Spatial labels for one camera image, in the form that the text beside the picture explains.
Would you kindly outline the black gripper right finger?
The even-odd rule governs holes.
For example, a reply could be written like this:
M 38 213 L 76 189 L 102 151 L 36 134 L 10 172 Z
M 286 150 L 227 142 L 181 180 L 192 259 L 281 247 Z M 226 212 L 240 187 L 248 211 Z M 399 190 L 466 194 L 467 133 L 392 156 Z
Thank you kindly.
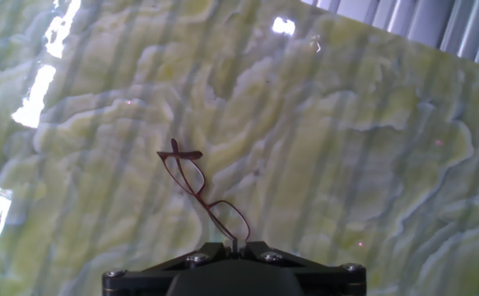
M 358 263 L 325 266 L 269 247 L 265 242 L 246 243 L 241 258 L 289 271 L 303 295 L 366 296 L 366 268 Z

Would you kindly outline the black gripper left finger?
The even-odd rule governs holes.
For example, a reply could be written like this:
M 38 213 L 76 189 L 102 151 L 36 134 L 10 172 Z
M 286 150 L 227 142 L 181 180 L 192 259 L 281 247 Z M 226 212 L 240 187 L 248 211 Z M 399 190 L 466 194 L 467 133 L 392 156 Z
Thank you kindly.
M 101 277 L 102 296 L 165 296 L 182 271 L 230 259 L 231 249 L 223 243 L 204 243 L 198 250 L 170 259 L 142 271 L 118 269 Z

